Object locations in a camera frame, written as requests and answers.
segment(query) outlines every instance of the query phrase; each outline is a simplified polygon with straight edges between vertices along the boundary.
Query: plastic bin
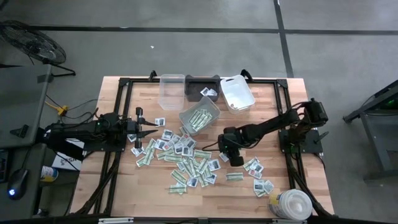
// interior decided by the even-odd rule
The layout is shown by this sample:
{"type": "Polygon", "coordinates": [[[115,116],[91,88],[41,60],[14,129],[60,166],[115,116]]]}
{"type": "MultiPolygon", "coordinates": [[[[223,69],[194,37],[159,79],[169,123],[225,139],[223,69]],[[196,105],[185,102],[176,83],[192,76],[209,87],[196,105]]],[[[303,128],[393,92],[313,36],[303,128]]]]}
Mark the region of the plastic bin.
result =
{"type": "Polygon", "coordinates": [[[220,85],[225,103],[232,114],[248,110],[256,102],[246,80],[241,75],[225,78],[220,81],[220,85]]]}
{"type": "Polygon", "coordinates": [[[182,110],[185,101],[185,75],[163,74],[160,76],[158,104],[163,110],[182,110]]]}
{"type": "Polygon", "coordinates": [[[218,100],[220,96],[220,76],[213,77],[193,77],[187,75],[185,77],[185,95],[189,102],[199,102],[203,95],[200,93],[204,88],[213,89],[217,92],[216,96],[207,96],[213,102],[218,100]]]}
{"type": "Polygon", "coordinates": [[[197,104],[193,105],[191,108],[187,109],[186,111],[180,113],[179,118],[182,124],[184,125],[185,129],[189,132],[189,134],[195,136],[199,134],[200,131],[206,129],[212,123],[214,123],[220,117],[220,113],[221,111],[212,102],[212,100],[209,97],[204,96],[197,104]],[[212,115],[212,119],[204,127],[196,131],[192,128],[192,125],[189,123],[189,120],[196,110],[200,111],[202,109],[207,110],[212,115]]]}

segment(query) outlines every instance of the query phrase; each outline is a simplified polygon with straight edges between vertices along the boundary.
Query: black fan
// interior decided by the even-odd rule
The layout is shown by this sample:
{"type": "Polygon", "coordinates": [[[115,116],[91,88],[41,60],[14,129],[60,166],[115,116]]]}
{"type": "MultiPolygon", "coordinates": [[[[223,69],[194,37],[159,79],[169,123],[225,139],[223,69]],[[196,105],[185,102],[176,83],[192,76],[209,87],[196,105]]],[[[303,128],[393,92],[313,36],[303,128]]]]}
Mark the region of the black fan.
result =
{"type": "Polygon", "coordinates": [[[43,64],[51,64],[72,72],[56,76],[76,75],[73,70],[59,66],[67,59],[62,47],[42,32],[32,30],[29,25],[18,21],[4,21],[0,23],[0,35],[6,42],[29,57],[39,60],[43,64]]]}

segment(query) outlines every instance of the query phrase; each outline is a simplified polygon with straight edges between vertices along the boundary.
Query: concrete floor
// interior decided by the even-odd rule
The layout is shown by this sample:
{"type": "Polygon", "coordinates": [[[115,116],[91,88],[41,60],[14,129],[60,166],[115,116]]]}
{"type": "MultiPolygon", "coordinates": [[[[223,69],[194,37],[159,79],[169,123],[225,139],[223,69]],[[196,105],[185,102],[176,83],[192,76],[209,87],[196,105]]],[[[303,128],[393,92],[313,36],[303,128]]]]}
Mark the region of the concrete floor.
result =
{"type": "MultiPolygon", "coordinates": [[[[286,29],[396,30],[393,0],[280,0],[286,29]]],[[[13,0],[0,19],[28,24],[121,27],[278,28],[272,0],[13,0]]],[[[286,77],[278,34],[171,32],[46,32],[66,51],[64,64],[76,77],[56,79],[48,94],[77,105],[96,98],[105,75],[148,75],[151,70],[197,76],[232,76],[245,68],[254,77],[286,77]]],[[[326,175],[335,213],[344,218],[397,222],[396,185],[368,186],[362,177],[377,170],[359,120],[341,119],[397,79],[396,36],[287,35],[294,75],[309,97],[322,101],[330,118],[321,128],[326,175]]],[[[26,55],[0,42],[0,63],[29,65],[26,55]]],[[[72,115],[94,110],[86,105],[72,115]]],[[[42,126],[57,120],[44,109],[42,126]]],[[[70,192],[73,186],[63,190],[70,192]]],[[[52,215],[68,200],[52,194],[52,215]]]]}

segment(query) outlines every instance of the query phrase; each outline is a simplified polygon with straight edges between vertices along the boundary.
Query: wooden table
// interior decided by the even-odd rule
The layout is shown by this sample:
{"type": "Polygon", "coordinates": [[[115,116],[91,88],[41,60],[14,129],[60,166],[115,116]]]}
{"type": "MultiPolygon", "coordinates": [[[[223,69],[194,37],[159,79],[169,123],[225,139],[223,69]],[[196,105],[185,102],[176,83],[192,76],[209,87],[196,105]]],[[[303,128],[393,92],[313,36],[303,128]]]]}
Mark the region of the wooden table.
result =
{"type": "MultiPolygon", "coordinates": [[[[120,77],[104,77],[97,107],[98,114],[112,112],[120,77]]],[[[304,81],[301,78],[287,79],[292,105],[308,100],[304,81]]],[[[216,102],[221,110],[218,121],[204,130],[194,139],[198,141],[196,148],[202,148],[217,140],[217,136],[227,126],[242,126],[250,123],[261,123],[277,116],[274,89],[272,85],[250,84],[250,89],[256,98],[256,104],[250,111],[232,115],[220,96],[216,102]]],[[[164,111],[157,103],[158,83],[136,83],[132,88],[129,115],[135,117],[135,107],[144,110],[144,117],[154,122],[155,118],[166,118],[166,128],[180,134],[181,123],[178,112],[164,111]]],[[[122,114],[125,93],[121,100],[119,114],[122,114]]],[[[163,128],[143,139],[146,147],[151,138],[161,137],[163,128]]],[[[133,145],[127,140],[126,151],[122,153],[118,180],[115,189],[112,216],[114,217],[211,217],[211,218],[273,218],[268,209],[268,196],[257,198],[253,192],[253,177],[249,176],[243,167],[231,167],[229,162],[221,159],[221,169],[215,171],[218,175],[216,184],[201,188],[188,188],[188,193],[169,194],[169,185],[176,184],[170,176],[173,169],[178,169],[172,162],[152,160],[149,166],[136,166],[137,158],[131,153],[133,145]],[[227,172],[243,172],[244,180],[227,182],[227,172]]],[[[212,158],[219,158],[218,152],[213,152],[212,158]]],[[[264,136],[254,148],[241,150],[245,162],[256,156],[264,166],[262,178],[269,179],[274,185],[274,193],[288,190],[289,181],[285,158],[279,151],[277,132],[264,136]]],[[[98,185],[103,152],[93,153],[83,161],[78,179],[71,212],[78,210],[90,197],[98,185]]],[[[307,184],[317,200],[324,208],[333,213],[328,183],[325,171],[319,158],[312,154],[302,156],[307,184]]]]}

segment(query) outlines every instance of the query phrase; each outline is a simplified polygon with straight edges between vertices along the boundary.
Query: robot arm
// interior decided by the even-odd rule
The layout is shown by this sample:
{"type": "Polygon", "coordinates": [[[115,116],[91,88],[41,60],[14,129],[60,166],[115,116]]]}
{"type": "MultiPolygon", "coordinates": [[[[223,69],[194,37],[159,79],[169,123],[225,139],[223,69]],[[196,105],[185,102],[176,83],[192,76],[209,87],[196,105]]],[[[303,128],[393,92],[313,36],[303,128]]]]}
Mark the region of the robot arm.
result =
{"type": "Polygon", "coordinates": [[[323,126],[327,121],[328,116],[322,103],[312,98],[311,101],[299,103],[297,108],[288,109],[284,114],[261,124],[225,128],[224,134],[218,136],[218,148],[220,152],[229,157],[231,166],[241,166],[244,161],[239,156],[239,150],[255,147],[264,135],[290,126],[289,141],[292,144],[297,144],[305,139],[309,130],[323,126]],[[304,108],[303,114],[297,112],[301,107],[304,108]]]}

